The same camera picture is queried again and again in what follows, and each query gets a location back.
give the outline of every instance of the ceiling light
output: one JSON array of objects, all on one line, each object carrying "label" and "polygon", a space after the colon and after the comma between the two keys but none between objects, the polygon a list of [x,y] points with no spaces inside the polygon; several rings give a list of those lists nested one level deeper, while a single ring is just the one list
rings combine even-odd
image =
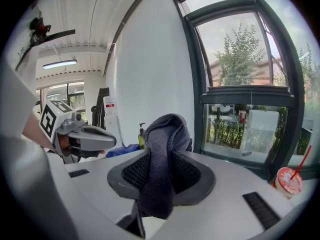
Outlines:
[{"label": "ceiling light", "polygon": [[77,60],[71,59],[71,60],[58,61],[58,62],[43,65],[43,68],[45,70],[48,70],[55,67],[61,67],[61,66],[72,65],[72,64],[77,64]]},{"label": "ceiling light", "polygon": [[60,95],[60,93],[48,95],[47,98],[48,98],[48,97],[57,96],[57,95]]}]

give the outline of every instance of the ceiling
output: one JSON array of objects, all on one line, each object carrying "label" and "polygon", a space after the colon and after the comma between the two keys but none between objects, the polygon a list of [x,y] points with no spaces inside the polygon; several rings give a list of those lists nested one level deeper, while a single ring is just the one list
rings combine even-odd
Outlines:
[{"label": "ceiling", "polygon": [[[75,29],[75,34],[40,46],[36,78],[76,72],[103,74],[112,40],[134,1],[39,0],[37,6],[44,24],[51,25],[49,35],[72,29]],[[77,64],[43,69],[45,64],[72,59],[76,59]]]}]

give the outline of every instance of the blue cloth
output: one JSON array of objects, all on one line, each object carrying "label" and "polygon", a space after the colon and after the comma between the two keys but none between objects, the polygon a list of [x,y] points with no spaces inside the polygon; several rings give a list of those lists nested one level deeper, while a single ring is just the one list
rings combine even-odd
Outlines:
[{"label": "blue cloth", "polygon": [[107,158],[113,158],[113,157],[121,156],[121,155],[128,154],[138,150],[140,150],[139,144],[130,144],[127,147],[122,146],[122,147],[110,150],[105,156]]}]

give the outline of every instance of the drink cup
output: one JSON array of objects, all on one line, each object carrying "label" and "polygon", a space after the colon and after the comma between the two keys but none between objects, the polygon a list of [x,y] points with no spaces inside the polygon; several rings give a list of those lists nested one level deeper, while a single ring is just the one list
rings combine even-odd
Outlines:
[{"label": "drink cup", "polygon": [[277,175],[273,186],[283,194],[287,199],[291,199],[295,195],[298,195],[302,191],[302,178],[297,173],[293,179],[292,175],[295,173],[295,170],[283,167],[281,168]]}]

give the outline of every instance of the sky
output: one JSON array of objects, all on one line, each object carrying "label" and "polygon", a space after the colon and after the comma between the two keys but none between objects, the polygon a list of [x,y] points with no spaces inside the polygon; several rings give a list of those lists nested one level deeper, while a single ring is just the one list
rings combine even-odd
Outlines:
[{"label": "sky", "polygon": [[[201,7],[220,2],[224,0],[187,0],[191,11],[197,10]],[[312,59],[320,64],[320,49],[317,44],[315,37],[313,36],[308,24],[304,20],[303,16],[297,10],[290,0],[265,0],[275,13],[279,16],[283,24],[285,25],[287,31],[289,32],[294,45],[298,50],[303,49],[307,52],[307,42],[310,44],[312,51]],[[232,28],[237,30],[239,28],[239,23],[243,26],[251,24],[256,26],[256,38],[260,39],[259,49],[264,48],[266,50],[266,45],[263,40],[262,32],[259,30],[258,22],[253,13],[244,13],[238,15],[231,15],[223,18],[219,18],[213,21],[209,21],[198,26],[201,39],[203,41],[206,53],[208,56],[209,63],[213,63],[217,60],[214,53],[217,51],[224,51],[224,38],[226,33],[232,35]],[[274,57],[279,57],[279,51],[273,38],[268,36],[271,53]]]}]

